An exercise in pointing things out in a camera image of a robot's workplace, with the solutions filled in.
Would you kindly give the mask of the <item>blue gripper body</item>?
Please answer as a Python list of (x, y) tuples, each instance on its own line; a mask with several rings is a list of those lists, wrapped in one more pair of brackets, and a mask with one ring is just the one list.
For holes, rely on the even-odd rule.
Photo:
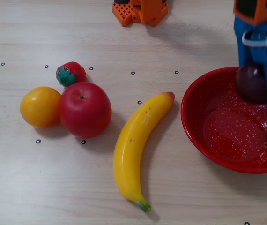
[(264, 49), (264, 61), (267, 61), (267, 21), (253, 26), (236, 17), (234, 31), (240, 47), (256, 47)]

